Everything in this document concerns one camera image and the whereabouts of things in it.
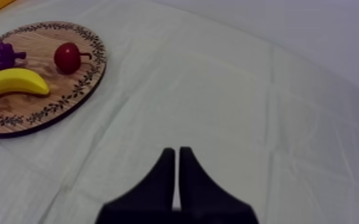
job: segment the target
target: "red apple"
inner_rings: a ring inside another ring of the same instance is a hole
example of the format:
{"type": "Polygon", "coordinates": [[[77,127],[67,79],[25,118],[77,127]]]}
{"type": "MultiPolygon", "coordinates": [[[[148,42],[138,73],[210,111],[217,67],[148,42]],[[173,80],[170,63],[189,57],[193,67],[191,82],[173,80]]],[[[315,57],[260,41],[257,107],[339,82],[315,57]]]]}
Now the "red apple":
{"type": "Polygon", "coordinates": [[[92,59],[90,53],[79,52],[75,43],[64,43],[55,51],[54,63],[64,74],[72,74],[80,68],[81,56],[88,56],[92,59]]]}

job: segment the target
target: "oval wooden board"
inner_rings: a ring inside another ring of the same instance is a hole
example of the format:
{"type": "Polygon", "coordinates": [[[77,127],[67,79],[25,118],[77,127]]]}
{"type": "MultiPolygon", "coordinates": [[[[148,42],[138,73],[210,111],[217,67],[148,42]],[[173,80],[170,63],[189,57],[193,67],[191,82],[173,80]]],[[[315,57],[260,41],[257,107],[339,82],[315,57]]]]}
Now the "oval wooden board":
{"type": "Polygon", "coordinates": [[[89,29],[62,21],[48,21],[19,27],[2,36],[15,52],[27,52],[16,67],[39,73],[49,86],[46,97],[23,93],[0,96],[0,135],[39,129],[73,111],[97,87],[106,68],[106,50],[101,39],[89,29]],[[74,74],[60,74],[54,64],[54,52],[63,43],[75,43],[80,52],[90,52],[92,59],[82,57],[74,74]]]}

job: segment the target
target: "white wall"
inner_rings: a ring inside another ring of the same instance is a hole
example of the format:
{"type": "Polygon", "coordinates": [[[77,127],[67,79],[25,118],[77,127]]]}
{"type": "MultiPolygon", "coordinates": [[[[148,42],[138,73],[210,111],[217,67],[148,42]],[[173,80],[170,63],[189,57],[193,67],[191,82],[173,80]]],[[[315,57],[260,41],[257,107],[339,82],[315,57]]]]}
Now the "white wall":
{"type": "Polygon", "coordinates": [[[359,86],[357,0],[154,0],[279,43],[359,86]]]}

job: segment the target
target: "floral border pattern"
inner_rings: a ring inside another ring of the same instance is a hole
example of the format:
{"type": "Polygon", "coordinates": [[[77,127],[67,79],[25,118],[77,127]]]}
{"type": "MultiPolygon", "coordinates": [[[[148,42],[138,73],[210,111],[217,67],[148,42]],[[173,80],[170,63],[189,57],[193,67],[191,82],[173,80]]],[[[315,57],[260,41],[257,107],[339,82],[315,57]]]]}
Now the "floral border pattern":
{"type": "Polygon", "coordinates": [[[75,33],[79,34],[84,40],[91,41],[92,56],[93,62],[95,66],[92,65],[91,69],[89,69],[86,74],[78,80],[76,84],[74,84],[72,93],[70,95],[63,95],[57,101],[57,103],[49,104],[44,107],[41,111],[32,113],[29,117],[24,116],[0,116],[0,126],[16,126],[22,125],[23,123],[28,123],[30,125],[41,122],[44,117],[49,116],[49,114],[55,114],[57,111],[64,110],[64,106],[70,103],[69,99],[77,98],[80,95],[83,95],[84,87],[89,85],[94,78],[95,74],[101,72],[102,64],[106,63],[106,56],[104,51],[104,45],[100,38],[97,35],[94,35],[91,31],[85,30],[84,27],[75,25],[72,23],[61,24],[58,22],[50,22],[50,23],[36,23],[33,25],[28,25],[24,27],[20,27],[18,29],[12,30],[0,36],[0,41],[8,38],[13,34],[32,32],[38,29],[53,29],[53,30],[73,30],[75,33]]]}

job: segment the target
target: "table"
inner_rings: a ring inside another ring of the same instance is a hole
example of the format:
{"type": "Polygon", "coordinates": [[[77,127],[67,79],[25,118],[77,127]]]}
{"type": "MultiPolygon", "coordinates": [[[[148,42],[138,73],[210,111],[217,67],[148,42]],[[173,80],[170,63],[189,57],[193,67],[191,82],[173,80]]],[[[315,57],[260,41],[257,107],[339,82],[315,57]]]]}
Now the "table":
{"type": "Polygon", "coordinates": [[[261,223],[359,223],[354,85],[252,33],[150,1],[18,0],[0,11],[0,34],[47,20],[92,29],[109,61],[80,109],[0,139],[0,223],[94,223],[163,148],[180,146],[261,223]]]}

